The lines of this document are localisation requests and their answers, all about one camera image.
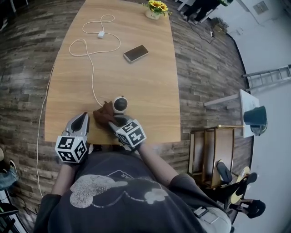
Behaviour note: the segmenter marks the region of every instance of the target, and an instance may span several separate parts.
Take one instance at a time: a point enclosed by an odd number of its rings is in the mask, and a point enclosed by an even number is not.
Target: brown cloth
[[[95,118],[95,121],[100,126],[109,129],[109,122],[114,123],[115,125],[118,125],[116,119],[113,117],[113,105],[112,101],[109,103],[104,102],[104,105],[102,108],[93,111],[93,116]]]

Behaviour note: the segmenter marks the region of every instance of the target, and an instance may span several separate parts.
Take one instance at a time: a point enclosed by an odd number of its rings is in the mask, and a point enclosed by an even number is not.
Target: ladder
[[[250,88],[246,89],[246,91],[252,91],[275,83],[282,83],[291,80],[291,65],[283,66],[274,70],[245,74],[241,77],[247,78],[249,82]]]

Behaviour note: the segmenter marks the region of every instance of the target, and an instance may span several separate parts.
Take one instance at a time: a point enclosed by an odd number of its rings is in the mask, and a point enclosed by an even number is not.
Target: white cube
[[[130,147],[135,147],[146,139],[146,134],[136,119],[126,124],[115,133],[123,144]]]
[[[86,142],[86,136],[58,136],[55,151],[62,162],[79,163],[87,152]]]

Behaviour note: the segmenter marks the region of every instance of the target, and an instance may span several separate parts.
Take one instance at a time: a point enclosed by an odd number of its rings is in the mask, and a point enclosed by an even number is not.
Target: gray t-shirt
[[[164,187],[139,158],[96,152],[69,191],[42,198],[34,232],[204,233],[193,213],[200,206],[221,209],[187,174]]]

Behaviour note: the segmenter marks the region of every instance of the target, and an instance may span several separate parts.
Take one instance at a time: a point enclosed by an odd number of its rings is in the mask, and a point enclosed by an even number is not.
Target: phone screen
[[[149,52],[144,46],[138,46],[132,50],[125,52],[124,55],[127,56],[127,58],[130,61],[134,61],[137,58],[139,58],[147,53],[149,53]]]

